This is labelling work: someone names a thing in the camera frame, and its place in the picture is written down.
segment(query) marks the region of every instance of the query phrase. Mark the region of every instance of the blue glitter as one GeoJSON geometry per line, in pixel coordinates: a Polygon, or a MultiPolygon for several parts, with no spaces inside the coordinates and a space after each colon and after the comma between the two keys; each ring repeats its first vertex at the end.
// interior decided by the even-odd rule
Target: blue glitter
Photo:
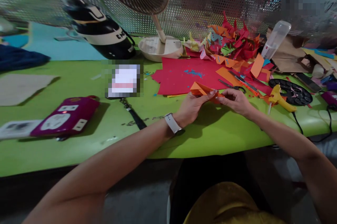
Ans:
{"type": "Polygon", "coordinates": [[[199,76],[201,79],[203,78],[203,76],[205,76],[202,73],[195,72],[193,69],[190,72],[188,70],[185,70],[184,72],[186,72],[187,74],[192,74],[193,76],[199,76]]]}

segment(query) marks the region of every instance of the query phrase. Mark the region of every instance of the black cable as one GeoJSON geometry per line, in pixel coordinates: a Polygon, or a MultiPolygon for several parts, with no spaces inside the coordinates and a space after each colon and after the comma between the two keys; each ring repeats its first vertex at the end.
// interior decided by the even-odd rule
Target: black cable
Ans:
{"type": "Polygon", "coordinates": [[[312,142],[321,142],[321,141],[324,141],[325,139],[327,139],[329,136],[332,135],[332,127],[331,127],[332,119],[331,119],[331,114],[330,114],[330,107],[327,106],[326,110],[327,110],[327,112],[329,114],[329,117],[330,117],[330,124],[329,124],[330,133],[327,136],[324,136],[321,140],[319,140],[319,141],[312,141],[312,142]]]}
{"type": "Polygon", "coordinates": [[[292,112],[292,115],[294,116],[294,118],[295,118],[295,121],[296,121],[296,123],[297,123],[297,125],[298,125],[299,129],[301,130],[301,134],[303,134],[303,130],[302,130],[302,128],[301,128],[301,126],[300,126],[300,124],[298,123],[297,119],[296,119],[295,112],[292,112]]]}

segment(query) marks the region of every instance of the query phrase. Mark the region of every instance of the yellow shirt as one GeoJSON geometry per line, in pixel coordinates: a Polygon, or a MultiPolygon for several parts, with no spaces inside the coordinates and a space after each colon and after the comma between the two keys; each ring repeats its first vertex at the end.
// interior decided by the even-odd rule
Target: yellow shirt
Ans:
{"type": "Polygon", "coordinates": [[[232,182],[207,189],[195,202],[184,224],[285,224],[260,211],[249,193],[232,182]]]}

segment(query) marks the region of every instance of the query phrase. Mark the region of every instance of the person's right hand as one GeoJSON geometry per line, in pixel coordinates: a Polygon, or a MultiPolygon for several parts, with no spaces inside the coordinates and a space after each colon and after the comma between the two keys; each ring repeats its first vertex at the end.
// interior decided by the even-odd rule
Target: person's right hand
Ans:
{"type": "Polygon", "coordinates": [[[221,104],[230,107],[238,114],[251,120],[251,116],[254,114],[256,108],[249,103],[242,91],[228,88],[221,94],[224,97],[216,97],[221,104]]]}

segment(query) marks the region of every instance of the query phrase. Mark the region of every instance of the person's left hand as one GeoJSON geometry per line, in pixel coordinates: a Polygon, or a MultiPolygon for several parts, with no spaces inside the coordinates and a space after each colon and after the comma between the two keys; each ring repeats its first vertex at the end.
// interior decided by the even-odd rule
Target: person's left hand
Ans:
{"type": "Polygon", "coordinates": [[[216,93],[217,90],[213,90],[208,95],[195,97],[191,92],[189,92],[181,103],[178,112],[173,114],[173,118],[176,120],[177,124],[184,128],[194,122],[202,104],[209,101],[216,93]]]}

